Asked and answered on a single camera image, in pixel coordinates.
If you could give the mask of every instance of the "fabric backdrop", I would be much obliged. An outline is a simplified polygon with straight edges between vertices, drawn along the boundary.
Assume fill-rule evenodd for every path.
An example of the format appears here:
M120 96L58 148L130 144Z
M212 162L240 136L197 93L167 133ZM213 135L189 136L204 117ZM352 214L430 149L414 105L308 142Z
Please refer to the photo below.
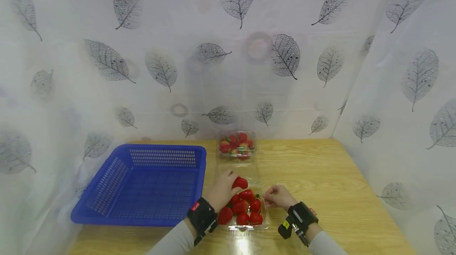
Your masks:
M334 136L418 253L455 253L455 3L0 0L2 254L64 254L117 145L220 129Z

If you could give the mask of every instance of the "table surface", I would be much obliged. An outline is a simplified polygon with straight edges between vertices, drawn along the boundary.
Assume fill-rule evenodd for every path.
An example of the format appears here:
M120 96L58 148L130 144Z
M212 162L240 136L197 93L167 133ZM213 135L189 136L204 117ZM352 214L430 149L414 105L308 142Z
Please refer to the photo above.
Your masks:
M203 196L214 181L215 141L155 141L207 150ZM350 254L415 254L342 145L334 139L260 140L258 171L266 190L283 184L312 207L320 225ZM246 234L220 226L190 253L199 255L309 254L277 228L285 212L270 209L270 227ZM70 255L144 255L170 229L85 225Z

